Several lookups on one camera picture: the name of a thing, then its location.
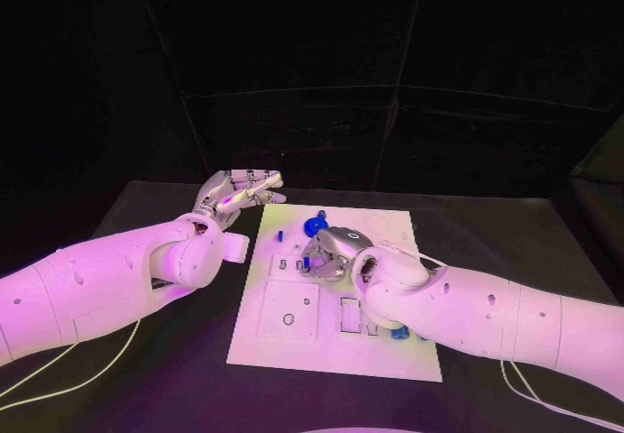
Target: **blue cap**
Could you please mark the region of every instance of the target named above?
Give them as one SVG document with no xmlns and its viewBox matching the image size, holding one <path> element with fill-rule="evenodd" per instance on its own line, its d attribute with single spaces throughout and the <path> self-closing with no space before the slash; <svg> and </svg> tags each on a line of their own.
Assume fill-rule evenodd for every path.
<svg viewBox="0 0 624 433">
<path fill-rule="evenodd" d="M 321 228 L 328 228 L 327 222 L 323 218 L 315 216 L 310 218 L 302 224 L 302 231 L 308 237 L 314 237 L 315 233 Z"/>
<path fill-rule="evenodd" d="M 409 338 L 409 328 L 399 327 L 390 331 L 390 334 L 395 340 L 406 340 Z"/>
</svg>

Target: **white board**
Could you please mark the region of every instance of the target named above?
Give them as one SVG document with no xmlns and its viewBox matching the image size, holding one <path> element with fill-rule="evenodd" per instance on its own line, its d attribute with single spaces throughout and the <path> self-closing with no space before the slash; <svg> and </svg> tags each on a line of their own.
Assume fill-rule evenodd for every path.
<svg viewBox="0 0 624 433">
<path fill-rule="evenodd" d="M 421 341 L 412 331 L 408 339 L 392 339 L 390 330 L 364 316 L 350 279 L 330 283 L 298 275 L 310 242 L 302 223 L 321 209 L 330 226 L 416 249 L 405 211 L 266 205 L 227 364 L 441 382 L 434 342 Z"/>
</svg>

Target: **small blue part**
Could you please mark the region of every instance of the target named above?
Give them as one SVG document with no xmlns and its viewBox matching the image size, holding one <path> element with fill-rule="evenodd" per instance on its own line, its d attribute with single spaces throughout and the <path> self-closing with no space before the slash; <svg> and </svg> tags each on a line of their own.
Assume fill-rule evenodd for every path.
<svg viewBox="0 0 624 433">
<path fill-rule="evenodd" d="M 406 340 L 409 338 L 409 328 L 399 327 L 390 331 L 390 334 L 395 340 Z"/>
<path fill-rule="evenodd" d="M 308 237 L 314 237 L 321 228 L 328 228 L 325 217 L 327 213 L 320 210 L 318 215 L 302 223 L 302 231 Z"/>
</svg>

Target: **table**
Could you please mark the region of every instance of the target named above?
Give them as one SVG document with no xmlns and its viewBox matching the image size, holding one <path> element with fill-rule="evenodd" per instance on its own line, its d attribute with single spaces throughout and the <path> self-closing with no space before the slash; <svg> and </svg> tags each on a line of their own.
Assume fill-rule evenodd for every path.
<svg viewBox="0 0 624 433">
<path fill-rule="evenodd" d="M 191 209 L 199 185 L 129 182 L 93 236 L 165 222 Z M 288 203 L 409 210 L 419 250 L 568 296 L 617 304 L 552 204 L 540 198 L 464 198 L 284 189 Z M 253 248 L 261 207 L 230 231 Z M 245 264 L 223 263 L 212 284 L 140 325 L 111 370 L 80 390 L 0 412 L 10 431 L 301 432 L 331 427 L 422 432 L 604 432 L 521 399 L 497 361 L 438 346 L 442 383 L 225 364 L 245 287 Z M 101 369 L 131 327 L 85 342 L 1 403 L 65 389 Z M 0 368 L 4 389 L 60 349 Z M 621 403 L 586 383 L 520 365 L 539 397 L 624 424 Z M 519 380 L 511 381 L 519 390 Z"/>
</svg>

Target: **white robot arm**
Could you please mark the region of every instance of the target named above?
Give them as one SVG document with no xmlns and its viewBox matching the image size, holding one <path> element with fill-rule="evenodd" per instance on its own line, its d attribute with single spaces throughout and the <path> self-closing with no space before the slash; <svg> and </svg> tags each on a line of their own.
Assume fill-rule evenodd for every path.
<svg viewBox="0 0 624 433">
<path fill-rule="evenodd" d="M 366 315 L 389 329 L 406 325 L 470 355 L 550 368 L 624 401 L 624 308 L 532 289 L 484 272 L 428 270 L 418 253 L 347 228 L 318 231 L 304 255 L 324 264 L 312 277 L 351 283 Z"/>
<path fill-rule="evenodd" d="M 112 331 L 204 287 L 220 261 L 242 263 L 248 238 L 222 233 L 242 207 L 282 203 L 281 174 L 220 171 L 193 212 L 82 242 L 0 280 L 0 365 Z"/>
</svg>

